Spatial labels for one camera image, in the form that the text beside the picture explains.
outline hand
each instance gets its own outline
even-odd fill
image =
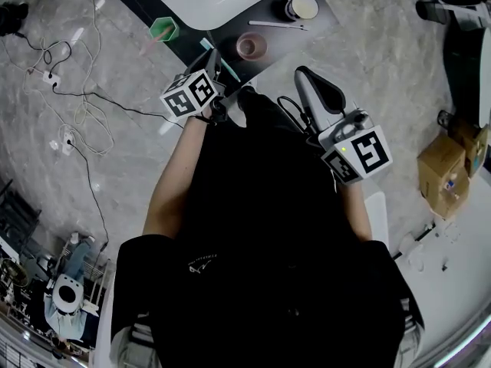
[[[212,108],[209,107],[208,105],[205,109],[203,109],[202,113],[203,113],[203,117],[209,119],[212,116]]]

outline cardboard box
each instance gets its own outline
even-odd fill
[[[469,195],[465,155],[462,146],[441,134],[417,159],[421,193],[444,219],[451,217]]]
[[[452,119],[450,122],[448,135],[466,150],[465,166],[469,177],[474,176],[484,162],[488,130],[487,125],[484,128],[479,128],[461,119]]]

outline toothbrush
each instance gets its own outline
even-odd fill
[[[140,50],[140,56],[146,54],[151,47],[153,47],[164,35],[166,35],[169,31],[171,31],[174,26],[167,26],[159,35],[155,38],[152,38],[143,48]]]
[[[256,26],[271,26],[273,28],[298,28],[300,30],[308,31],[308,29],[305,28],[304,25],[294,26],[289,25],[288,23],[278,23],[273,21],[249,21],[249,24]]]

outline green cup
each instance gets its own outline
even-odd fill
[[[155,38],[161,35],[162,32],[169,26],[173,26],[173,30],[165,34],[158,42],[172,41],[179,37],[179,26],[170,16],[155,19],[153,24],[148,29],[148,32],[152,38]]]

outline electrical outlet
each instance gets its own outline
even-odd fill
[[[71,144],[68,144],[68,140],[70,140],[70,143],[73,144],[75,141],[75,138],[74,138],[73,133],[65,131],[64,135],[63,135],[63,149],[62,149],[62,151],[63,151],[63,154],[66,156],[69,156],[71,154],[71,152],[74,151],[74,147]]]
[[[60,80],[61,80],[61,78],[58,75],[50,74],[49,71],[45,71],[43,73],[43,82],[49,84],[50,86],[53,86],[53,84],[56,84],[57,87],[60,87]]]

